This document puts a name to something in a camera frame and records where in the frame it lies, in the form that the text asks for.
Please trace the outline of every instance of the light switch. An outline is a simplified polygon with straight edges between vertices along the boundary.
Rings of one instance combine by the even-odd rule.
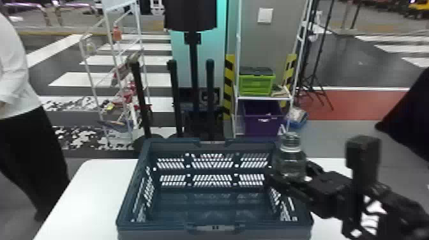
[[[270,24],[272,21],[273,21],[273,9],[272,8],[259,8],[258,23]]]

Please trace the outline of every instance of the plastic bin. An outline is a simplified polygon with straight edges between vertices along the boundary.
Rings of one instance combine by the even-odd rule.
[[[283,113],[278,101],[244,101],[245,135],[277,136]]]
[[[309,239],[305,205],[265,186],[274,142],[145,142],[116,220],[120,240]]]
[[[270,68],[240,67],[239,92],[243,96],[269,96],[276,78]]]

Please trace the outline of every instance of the basket handle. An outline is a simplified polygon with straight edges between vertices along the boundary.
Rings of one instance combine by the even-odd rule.
[[[203,235],[206,233],[219,232],[222,234],[240,234],[244,232],[244,224],[236,225],[193,225],[187,224],[186,231],[192,235]]]

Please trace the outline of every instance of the black pants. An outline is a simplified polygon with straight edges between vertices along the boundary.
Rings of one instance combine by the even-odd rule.
[[[42,107],[0,120],[0,171],[49,212],[66,189],[67,165]]]

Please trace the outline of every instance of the white metal shelf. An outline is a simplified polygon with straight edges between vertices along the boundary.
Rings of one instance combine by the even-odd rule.
[[[296,93],[296,84],[298,75],[297,72],[301,69],[301,62],[302,62],[302,55],[304,51],[304,45],[305,40],[307,39],[307,24],[304,24],[303,22],[308,22],[310,20],[312,5],[314,0],[306,0],[305,1],[305,7],[298,25],[297,29],[297,35],[296,40],[293,47],[294,54],[297,54],[296,59],[296,67],[295,67],[295,73],[293,77],[293,83],[292,83],[292,92],[289,93],[288,97],[271,97],[271,96],[240,96],[239,94],[239,68],[240,68],[240,55],[241,55],[241,16],[242,16],[242,8],[243,8],[243,0],[239,0],[238,3],[238,15],[237,15],[237,34],[236,34],[236,62],[234,65],[234,71],[235,71],[235,83],[234,83],[234,113],[232,114],[232,132],[234,134],[234,137],[236,135],[244,134],[244,122],[243,117],[239,116],[238,112],[238,105],[239,100],[278,100],[278,101],[290,101],[289,104],[289,110],[293,107],[294,104],[294,97]],[[284,124],[280,125],[281,132],[287,132],[289,130],[289,121],[287,122],[286,126]]]
[[[131,43],[127,43],[125,48],[121,48],[121,41],[117,41],[116,43],[114,43],[113,39],[112,39],[112,31],[110,29],[110,22],[109,22],[109,12],[115,10],[116,8],[122,8],[122,6],[120,5],[116,5],[113,6],[111,8],[109,8],[108,10],[103,11],[104,12],[104,17],[94,26],[90,27],[82,36],[82,38],[79,41],[79,48],[80,48],[80,53],[82,54],[82,58],[84,61],[84,65],[88,74],[88,79],[91,83],[91,90],[93,92],[94,95],[94,99],[95,102],[97,104],[97,111],[98,111],[98,115],[100,117],[100,120],[103,121],[104,117],[106,114],[108,114],[105,109],[101,109],[100,107],[100,101],[98,99],[98,95],[96,94],[96,90],[99,87],[112,87],[110,86],[110,83],[112,82],[113,76],[116,75],[118,77],[120,77],[120,72],[119,72],[119,68],[118,66],[120,64],[122,64],[124,62],[124,60],[126,59],[127,56],[124,56],[123,54],[128,51],[132,46],[139,44],[140,45],[140,49],[142,48],[142,32],[140,30],[140,14],[139,14],[139,8],[138,8],[138,4],[137,1],[134,1],[132,4],[130,4],[130,9],[125,12],[124,14],[122,14],[118,19],[116,19],[113,22],[113,26],[117,26],[118,22],[121,21],[122,19],[125,18],[125,16],[127,16],[129,13],[134,12],[134,16],[135,16],[135,23],[137,25],[137,37],[131,41]],[[84,46],[83,44],[83,40],[85,40],[86,38],[88,38],[91,34],[91,30],[100,26],[100,25],[104,25],[106,27],[106,32],[107,32],[107,38],[109,40],[109,51],[111,53],[111,56],[113,58],[113,68],[110,69],[110,71],[108,73],[106,73],[103,77],[100,76],[96,76],[93,77],[91,74],[91,69],[89,67],[88,64],[88,57],[90,57],[89,55],[86,54],[86,51],[84,50],[86,48],[86,46]],[[144,91],[146,92],[146,97],[147,97],[147,102],[148,104],[150,104],[150,93],[149,93],[149,84],[147,81],[147,71],[146,71],[146,64],[145,64],[145,60],[144,60],[144,51],[142,51],[142,54],[139,58],[139,63],[140,65],[142,65],[143,67],[143,74],[142,74],[142,78],[144,79],[143,81],[143,85],[144,85]],[[126,76],[125,78],[118,80],[118,92],[115,94],[115,96],[112,96],[113,98],[116,96],[123,96],[124,95],[124,88],[126,88],[129,84],[128,84],[128,76]],[[136,128],[137,126],[137,122],[138,122],[138,117],[136,115],[136,112],[134,111],[134,106],[133,103],[126,103],[126,100],[123,98],[122,99],[122,109],[119,111],[121,114],[119,115],[119,118],[117,119],[118,121],[122,120],[122,119],[126,119],[129,120],[131,119],[134,123],[134,126],[132,127],[129,121],[126,121],[126,125],[127,125],[127,129],[128,132],[126,133],[122,133],[121,134],[121,138],[124,137],[126,139],[130,139],[131,141],[133,141],[133,139],[135,139],[135,136],[133,136],[133,128]],[[107,130],[106,127],[103,127],[105,136],[107,138],[107,141],[110,143],[110,137],[109,137],[109,132],[110,131],[115,131],[113,129],[111,130]]]
[[[238,100],[278,100],[278,101],[289,101],[290,97],[277,98],[275,96],[239,96]]]

